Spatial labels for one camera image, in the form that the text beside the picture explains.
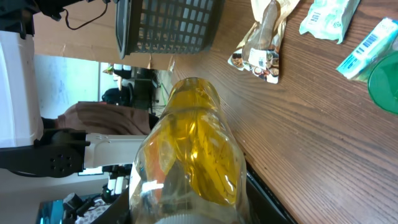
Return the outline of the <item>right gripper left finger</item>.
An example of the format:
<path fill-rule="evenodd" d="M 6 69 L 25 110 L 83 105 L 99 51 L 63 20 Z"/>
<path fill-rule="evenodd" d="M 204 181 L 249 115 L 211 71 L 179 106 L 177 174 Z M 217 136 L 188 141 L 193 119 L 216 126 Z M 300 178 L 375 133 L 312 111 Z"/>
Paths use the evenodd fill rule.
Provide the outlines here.
<path fill-rule="evenodd" d="M 104 212 L 105 224 L 130 224 L 131 214 L 129 208 L 129 187 L 114 201 Z"/>

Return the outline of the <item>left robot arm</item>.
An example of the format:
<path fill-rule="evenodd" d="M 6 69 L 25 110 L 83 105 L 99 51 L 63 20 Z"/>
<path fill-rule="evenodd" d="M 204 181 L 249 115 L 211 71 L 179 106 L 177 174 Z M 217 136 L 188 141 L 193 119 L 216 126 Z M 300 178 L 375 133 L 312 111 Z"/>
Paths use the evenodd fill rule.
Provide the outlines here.
<path fill-rule="evenodd" d="M 1 1 L 1 168 L 17 175 L 63 178 L 84 169 L 130 164 L 145 140 L 44 129 L 34 68 L 34 14 L 55 21 L 78 0 Z"/>

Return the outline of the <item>green lid jar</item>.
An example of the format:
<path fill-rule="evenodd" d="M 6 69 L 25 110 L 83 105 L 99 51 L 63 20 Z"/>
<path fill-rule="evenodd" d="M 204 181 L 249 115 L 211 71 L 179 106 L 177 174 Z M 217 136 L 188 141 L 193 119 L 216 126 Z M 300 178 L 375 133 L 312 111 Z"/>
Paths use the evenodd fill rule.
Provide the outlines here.
<path fill-rule="evenodd" d="M 373 68 L 368 79 L 368 92 L 378 107 L 397 114 L 397 51 Z"/>

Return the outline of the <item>snack packet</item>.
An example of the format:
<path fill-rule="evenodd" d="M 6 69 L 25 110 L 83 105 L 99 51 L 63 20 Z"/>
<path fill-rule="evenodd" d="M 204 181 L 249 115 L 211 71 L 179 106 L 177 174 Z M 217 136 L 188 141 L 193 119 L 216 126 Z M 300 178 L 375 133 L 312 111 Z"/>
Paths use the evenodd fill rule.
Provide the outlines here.
<path fill-rule="evenodd" d="M 287 17 L 298 3 L 299 0 L 251 0 L 256 22 L 231 54 L 228 63 L 268 83 L 277 84 Z"/>

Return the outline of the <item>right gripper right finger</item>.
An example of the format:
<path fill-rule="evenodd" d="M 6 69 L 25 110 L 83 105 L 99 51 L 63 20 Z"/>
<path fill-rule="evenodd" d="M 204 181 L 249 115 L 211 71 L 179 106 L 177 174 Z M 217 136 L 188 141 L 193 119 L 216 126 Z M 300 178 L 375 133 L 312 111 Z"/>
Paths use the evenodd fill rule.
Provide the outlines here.
<path fill-rule="evenodd" d="M 253 223 L 297 224 L 249 162 L 246 169 L 246 192 L 254 215 Z"/>

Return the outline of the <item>teal tissue pack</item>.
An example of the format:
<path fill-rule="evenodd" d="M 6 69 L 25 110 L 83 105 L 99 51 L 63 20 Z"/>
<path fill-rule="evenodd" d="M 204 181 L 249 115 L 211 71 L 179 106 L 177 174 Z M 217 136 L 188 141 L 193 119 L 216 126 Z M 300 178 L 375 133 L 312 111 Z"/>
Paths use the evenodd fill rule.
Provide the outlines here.
<path fill-rule="evenodd" d="M 299 33 L 341 44 L 360 0 L 314 0 Z"/>

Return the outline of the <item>small kleenex tissue pack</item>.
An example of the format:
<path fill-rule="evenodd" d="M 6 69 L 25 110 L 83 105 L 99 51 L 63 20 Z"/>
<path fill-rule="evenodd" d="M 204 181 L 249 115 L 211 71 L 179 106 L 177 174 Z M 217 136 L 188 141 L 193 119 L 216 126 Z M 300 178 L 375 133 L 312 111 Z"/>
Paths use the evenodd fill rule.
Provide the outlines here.
<path fill-rule="evenodd" d="M 385 17 L 342 61 L 336 70 L 349 80 L 367 82 L 378 59 L 397 37 L 397 21 Z"/>

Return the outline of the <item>yellow bottle silver cap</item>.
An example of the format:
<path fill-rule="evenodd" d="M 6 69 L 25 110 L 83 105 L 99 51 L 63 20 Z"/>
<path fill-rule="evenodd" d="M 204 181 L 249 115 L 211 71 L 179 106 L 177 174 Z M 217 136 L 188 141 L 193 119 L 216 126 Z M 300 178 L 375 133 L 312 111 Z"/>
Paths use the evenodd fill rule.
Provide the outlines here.
<path fill-rule="evenodd" d="M 246 162 L 202 78 L 177 82 L 131 171 L 132 223 L 251 223 Z"/>

